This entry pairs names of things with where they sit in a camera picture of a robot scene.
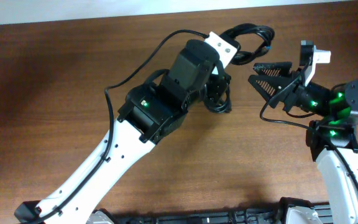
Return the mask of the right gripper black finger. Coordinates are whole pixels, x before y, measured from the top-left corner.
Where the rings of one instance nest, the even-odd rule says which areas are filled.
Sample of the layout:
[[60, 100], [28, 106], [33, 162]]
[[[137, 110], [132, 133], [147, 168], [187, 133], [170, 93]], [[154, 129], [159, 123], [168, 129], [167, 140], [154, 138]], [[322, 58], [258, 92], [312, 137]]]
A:
[[253, 69], [258, 75], [288, 75], [291, 67], [291, 62], [274, 62], [255, 63]]
[[292, 78], [268, 75], [251, 75], [248, 82], [254, 89], [268, 102], [277, 96], [270, 105], [277, 105], [279, 101], [283, 101], [290, 91], [290, 87], [285, 88], [292, 82]]

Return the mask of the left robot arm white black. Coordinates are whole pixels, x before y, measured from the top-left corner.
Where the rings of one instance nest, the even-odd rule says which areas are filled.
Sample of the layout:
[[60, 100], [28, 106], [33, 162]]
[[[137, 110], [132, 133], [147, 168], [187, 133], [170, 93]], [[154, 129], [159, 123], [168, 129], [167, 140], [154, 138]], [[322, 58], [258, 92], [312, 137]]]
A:
[[237, 44], [211, 34], [189, 40], [169, 69], [153, 72], [133, 88], [96, 149], [54, 193], [21, 203], [21, 223], [85, 223], [122, 175], [158, 142], [178, 129], [191, 105], [217, 103], [230, 78], [225, 67]]

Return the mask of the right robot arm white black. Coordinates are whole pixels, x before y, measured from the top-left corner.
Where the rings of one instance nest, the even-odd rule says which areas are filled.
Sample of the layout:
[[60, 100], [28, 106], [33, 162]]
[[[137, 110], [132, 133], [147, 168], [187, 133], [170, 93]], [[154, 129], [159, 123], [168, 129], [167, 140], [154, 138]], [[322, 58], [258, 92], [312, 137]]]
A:
[[358, 79], [332, 88], [312, 82], [315, 65], [291, 70], [290, 62], [257, 63], [249, 83], [266, 103], [260, 118], [269, 123], [298, 126], [293, 121], [265, 117], [267, 107], [283, 103], [289, 113], [297, 107], [305, 116], [318, 115], [306, 129], [306, 145], [324, 179], [335, 223], [358, 223]]

